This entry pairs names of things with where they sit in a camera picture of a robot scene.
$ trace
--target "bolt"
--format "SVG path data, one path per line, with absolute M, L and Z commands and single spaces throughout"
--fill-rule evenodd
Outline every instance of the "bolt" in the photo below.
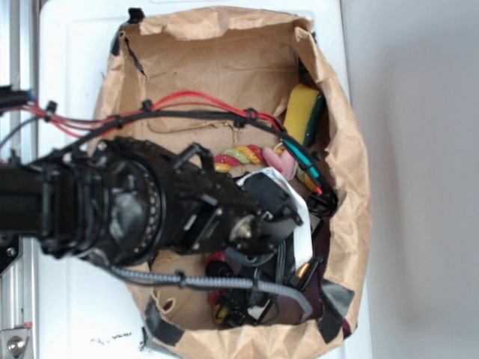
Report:
M 16 249 L 15 248 L 8 248 L 7 249 L 7 255 L 9 257 L 15 257 L 16 256 Z
M 251 227 L 248 224 L 244 224 L 237 229 L 237 236 L 244 239 L 250 239 L 253 236 Z
M 20 337 L 13 337 L 8 340 L 7 348 L 12 355 L 17 358 L 25 350 L 25 341 Z
M 106 143 L 103 142 L 103 141 L 99 142 L 97 148 L 98 148 L 98 150 L 100 150 L 100 151 L 104 151 L 105 148 L 106 148 Z

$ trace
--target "wire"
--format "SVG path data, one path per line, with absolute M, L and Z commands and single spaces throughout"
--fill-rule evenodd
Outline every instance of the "wire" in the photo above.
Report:
M 201 101 L 192 101 L 187 99 L 191 97 L 198 98 Z M 224 112 L 165 110 L 166 108 L 180 105 L 212 106 L 214 108 L 219 108 Z M 122 115 L 110 116 L 103 120 L 92 121 L 61 117 L 57 114 L 49 113 L 48 111 L 33 105 L 25 105 L 22 107 L 22 110 L 29 111 L 38 117 L 43 117 L 52 122 L 54 126 L 59 128 L 61 131 L 78 138 L 77 141 L 64 147 L 62 150 L 55 151 L 51 156 L 62 156 L 74 149 L 78 149 L 82 144 L 85 144 L 93 138 L 106 135 L 115 129 L 120 129 L 123 126 L 127 126 L 138 120 L 144 120 L 148 118 L 183 117 L 196 120 L 232 120 L 236 127 L 243 127 L 244 125 L 254 126 L 263 131 L 272 133 L 273 135 L 277 135 L 280 139 L 282 139 L 286 149 L 299 163 L 299 167 L 309 174 L 311 181 L 317 187 L 317 193 L 322 196 L 320 205 L 324 205 L 326 208 L 326 210 L 317 210 L 317 213 L 324 213 L 325 215 L 327 213 L 327 215 L 329 215 L 336 209 L 336 206 L 338 205 L 338 197 L 332 190 L 332 187 L 329 185 L 326 178 L 321 174 L 319 168 L 314 164 L 314 161 L 308 151 L 294 138 L 287 134 L 286 129 L 276 117 L 263 112 L 257 112 L 252 109 L 240 110 L 228 105 L 225 102 L 222 102 L 220 99 L 216 99 L 213 96 L 197 91 L 182 91 L 173 93 L 172 95 L 156 102 L 154 105 L 150 105 L 149 108 L 147 107 L 148 106 L 144 104 L 144 108 L 141 110 L 132 111 Z M 8 111 L 13 111 L 14 109 L 18 108 L 11 108 L 8 109 Z M 259 120 L 266 120 L 270 122 L 272 127 L 261 123 Z M 76 132 L 70 131 L 71 129 L 88 132 L 85 135 L 79 135 Z
M 240 277 L 189 277 L 184 274 L 144 273 L 142 271 L 131 271 L 117 266 L 112 266 L 109 270 L 127 280 L 148 282 L 149 286 L 178 286 L 180 288 L 193 289 L 257 289 L 261 292 L 283 295 L 292 298 L 301 306 L 303 314 L 299 318 L 298 324 L 303 323 L 313 311 L 308 300 L 299 290 L 263 280 L 253 281 Z
M 29 123 L 33 123 L 35 121 L 38 121 L 40 118 L 38 116 L 33 116 L 33 117 L 30 117 L 29 119 L 23 121 L 22 123 L 18 124 L 14 129 L 12 129 L 10 131 L 10 133 L 8 135 L 5 136 L 5 138 L 3 140 L 1 140 L 0 142 L 0 150 L 2 149 L 2 147 L 4 145 L 7 144 L 7 142 L 13 137 L 13 135 L 15 135 L 19 130 L 22 129 L 22 127 L 28 125 Z

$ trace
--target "gray wall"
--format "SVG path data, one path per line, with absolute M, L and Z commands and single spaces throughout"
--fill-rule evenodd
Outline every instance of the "gray wall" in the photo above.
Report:
M 343 0 L 376 359 L 479 358 L 479 1 Z

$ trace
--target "yellow object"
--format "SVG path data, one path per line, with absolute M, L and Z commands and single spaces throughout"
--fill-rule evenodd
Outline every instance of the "yellow object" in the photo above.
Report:
M 290 99 L 287 103 L 284 127 L 288 135 L 292 136 L 300 144 L 305 140 L 308 121 L 319 93 L 318 90 L 309 88 L 303 84 L 297 85 L 291 92 Z
M 229 165 L 228 163 L 215 162 L 216 172 L 228 172 L 231 168 L 233 168 L 233 166 Z
M 235 148 L 245 155 L 246 158 L 251 161 L 251 163 L 255 165 L 259 165 L 261 163 L 261 160 L 254 154 L 253 151 L 247 148 L 247 146 L 236 146 Z
M 223 324 L 230 309 L 225 305 L 217 304 L 213 307 L 213 321 L 215 324 Z
M 305 185 L 310 191 L 316 192 L 316 185 L 311 181 L 311 178 L 309 178 L 307 174 L 305 174 Z

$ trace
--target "gray cable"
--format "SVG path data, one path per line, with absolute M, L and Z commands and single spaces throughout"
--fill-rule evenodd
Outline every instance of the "gray cable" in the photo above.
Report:
M 299 290 L 263 280 L 254 282 L 251 279 L 238 277 L 187 277 L 184 274 L 144 273 L 142 271 L 130 271 L 117 266 L 112 266 L 111 270 L 120 277 L 151 282 L 152 286 L 179 286 L 196 289 L 254 289 L 256 287 L 261 292 L 283 295 L 297 301 L 303 309 L 303 314 L 298 324 L 303 323 L 313 312 L 308 300 Z

